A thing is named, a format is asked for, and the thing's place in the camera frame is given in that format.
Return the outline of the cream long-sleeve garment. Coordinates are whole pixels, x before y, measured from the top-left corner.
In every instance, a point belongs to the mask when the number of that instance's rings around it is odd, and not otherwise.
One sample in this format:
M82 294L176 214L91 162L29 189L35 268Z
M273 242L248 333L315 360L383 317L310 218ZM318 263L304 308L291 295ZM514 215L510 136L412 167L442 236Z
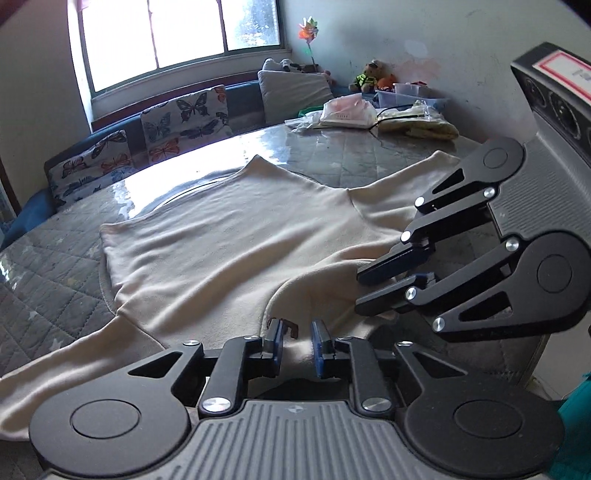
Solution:
M331 188L254 157L238 173L133 220L100 229L114 318L1 380L1 436L24 441L51 396L195 339L218 348L297 325L280 376L311 377L310 325L368 337L356 273L398 243L414 202L457 159L438 151L368 186Z

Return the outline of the blue sofa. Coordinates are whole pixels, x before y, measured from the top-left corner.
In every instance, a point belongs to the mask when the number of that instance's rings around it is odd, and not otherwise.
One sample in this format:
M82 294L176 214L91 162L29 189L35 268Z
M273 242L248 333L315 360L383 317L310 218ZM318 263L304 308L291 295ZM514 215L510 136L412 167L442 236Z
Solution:
M225 87L226 99L228 99L228 115L232 132L235 135L251 132L264 125L263 95L260 92L259 81L250 80ZM124 131L131 154L132 162L137 170L148 166L147 148L140 122L140 113L128 116L116 123L105 126L93 132L89 137L74 144L66 150L48 159L43 170L45 176L56 165L67 161L70 157L79 157L97 142L111 133ZM57 212L50 188L41 189L35 193L22 207L20 214L4 231L4 239L1 249L5 249L27 232Z

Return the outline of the green plastic bowl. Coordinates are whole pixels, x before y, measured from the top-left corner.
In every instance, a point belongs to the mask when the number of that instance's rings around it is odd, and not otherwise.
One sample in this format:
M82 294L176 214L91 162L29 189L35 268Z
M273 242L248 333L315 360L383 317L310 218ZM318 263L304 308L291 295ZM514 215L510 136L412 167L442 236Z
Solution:
M311 106L311 107L307 107L307 108L301 109L297 113L297 116L298 117L304 117L305 115L307 115L308 113L311 113L311 112L317 112L317 111L321 111L322 112L322 109L324 109L324 107L322 107L322 106Z

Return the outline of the yellow floral clothes in bag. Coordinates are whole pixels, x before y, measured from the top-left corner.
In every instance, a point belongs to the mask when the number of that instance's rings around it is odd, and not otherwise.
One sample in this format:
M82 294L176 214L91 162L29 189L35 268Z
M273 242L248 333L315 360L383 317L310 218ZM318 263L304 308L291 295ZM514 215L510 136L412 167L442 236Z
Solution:
M458 129L425 101L416 101L408 108L387 107L379 110L375 127L380 133L396 133L419 139L452 141L460 136Z

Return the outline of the grey plain cushion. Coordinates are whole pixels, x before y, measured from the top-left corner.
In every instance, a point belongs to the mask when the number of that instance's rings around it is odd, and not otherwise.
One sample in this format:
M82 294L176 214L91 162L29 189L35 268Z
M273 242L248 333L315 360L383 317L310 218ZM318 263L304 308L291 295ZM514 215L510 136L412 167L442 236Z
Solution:
M267 126L297 118L301 110L322 107L334 97L322 74L260 70L257 79Z

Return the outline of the right butterfly cushion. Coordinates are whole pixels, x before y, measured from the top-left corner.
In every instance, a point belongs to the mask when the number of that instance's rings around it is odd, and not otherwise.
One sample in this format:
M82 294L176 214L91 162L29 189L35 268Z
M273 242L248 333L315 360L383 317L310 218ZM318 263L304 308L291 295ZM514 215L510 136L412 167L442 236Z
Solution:
M232 136L223 85L148 108L140 122L150 165Z

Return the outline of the orange plush toy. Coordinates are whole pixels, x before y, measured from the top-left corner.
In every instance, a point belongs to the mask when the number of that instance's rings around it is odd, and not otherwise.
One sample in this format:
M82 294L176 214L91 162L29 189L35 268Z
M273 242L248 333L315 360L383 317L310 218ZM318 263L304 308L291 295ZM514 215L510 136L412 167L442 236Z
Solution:
M394 92L396 87L397 77L394 74L389 74L377 80L376 90L385 92Z

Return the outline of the grey quilted star table cover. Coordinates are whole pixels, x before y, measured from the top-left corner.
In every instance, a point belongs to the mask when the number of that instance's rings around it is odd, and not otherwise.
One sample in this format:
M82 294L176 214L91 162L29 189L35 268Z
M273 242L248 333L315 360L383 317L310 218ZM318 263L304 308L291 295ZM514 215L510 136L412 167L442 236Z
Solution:
M99 330L114 316L111 287L99 226L150 212L213 186L256 154L315 186L362 187L442 150L465 157L478 143L416 140L355 130L290 133L274 126L208 145L141 171L54 215L1 253L1 376ZM497 244L492 226L443 242L428 263L447 275ZM527 385L549 337L451 344L438 339L416 314L349 319L329 327L332 334L372 332L379 348L396 340L418 340L426 347L467 361L487 373Z

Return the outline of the colourful pinwheel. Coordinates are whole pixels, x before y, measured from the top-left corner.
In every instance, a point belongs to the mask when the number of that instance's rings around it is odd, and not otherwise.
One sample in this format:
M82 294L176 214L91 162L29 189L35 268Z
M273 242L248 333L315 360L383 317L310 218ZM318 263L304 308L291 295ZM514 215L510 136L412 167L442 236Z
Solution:
M304 18L303 22L298 24L298 38L305 42L305 51L311 58L311 66L317 72L317 62L315 62L314 51L311 48L311 43L314 42L318 36L318 21L314 17Z

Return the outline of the teddy bear green vest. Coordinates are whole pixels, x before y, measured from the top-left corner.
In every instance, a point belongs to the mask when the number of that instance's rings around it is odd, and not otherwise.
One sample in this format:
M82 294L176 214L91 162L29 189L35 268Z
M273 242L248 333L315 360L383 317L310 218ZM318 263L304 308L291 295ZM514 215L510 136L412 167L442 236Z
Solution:
M385 76L386 65L384 62L374 59L368 62L363 71L356 75L355 80L349 84L349 92L369 94L374 93L378 82Z

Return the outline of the left butterfly cushion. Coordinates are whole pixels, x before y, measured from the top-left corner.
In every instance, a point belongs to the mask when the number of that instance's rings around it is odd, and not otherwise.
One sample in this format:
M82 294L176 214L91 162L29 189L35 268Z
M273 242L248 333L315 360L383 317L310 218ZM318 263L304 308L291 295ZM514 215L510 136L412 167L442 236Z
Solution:
M111 133L91 148L48 170L55 209L69 207L135 172L125 131Z

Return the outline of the pink clothes in plastic bag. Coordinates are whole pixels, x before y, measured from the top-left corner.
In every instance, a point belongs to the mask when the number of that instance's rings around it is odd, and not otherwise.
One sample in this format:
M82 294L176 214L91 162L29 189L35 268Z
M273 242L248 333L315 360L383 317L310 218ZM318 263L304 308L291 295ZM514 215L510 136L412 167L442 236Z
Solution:
M296 133L312 129L351 128L369 130L378 121L378 112L362 94L334 98L322 110L308 112L303 117L288 119L284 124Z

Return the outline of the clear plastic storage box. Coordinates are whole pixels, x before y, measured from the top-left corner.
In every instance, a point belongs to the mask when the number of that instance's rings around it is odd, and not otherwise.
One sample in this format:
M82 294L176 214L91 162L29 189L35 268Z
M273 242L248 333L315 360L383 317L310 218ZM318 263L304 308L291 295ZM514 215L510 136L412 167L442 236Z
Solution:
M374 102L380 108L410 107L417 101L424 102L438 112L443 112L448 103L446 97L440 96L435 90L421 83L394 83L390 90L379 89L374 96Z

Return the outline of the black white plush toy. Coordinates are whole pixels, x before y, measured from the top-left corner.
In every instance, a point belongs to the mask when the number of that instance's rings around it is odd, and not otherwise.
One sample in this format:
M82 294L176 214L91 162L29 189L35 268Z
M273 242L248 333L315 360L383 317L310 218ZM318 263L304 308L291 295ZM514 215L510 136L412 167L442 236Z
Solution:
M300 64L290 60L288 58L284 58L280 61L273 60L273 58L267 58L263 62L263 71L280 71L280 72L287 72L287 73L322 73L322 70L318 65L315 64Z

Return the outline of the butterfly cushion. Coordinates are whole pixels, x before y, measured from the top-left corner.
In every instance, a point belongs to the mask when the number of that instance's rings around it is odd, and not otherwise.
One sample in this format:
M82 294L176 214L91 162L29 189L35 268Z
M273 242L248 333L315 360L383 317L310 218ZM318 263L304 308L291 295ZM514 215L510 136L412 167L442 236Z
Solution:
M150 165L232 136L223 85L148 108L140 122Z
M125 131L111 133L91 148L48 170L55 209L69 207L135 172Z

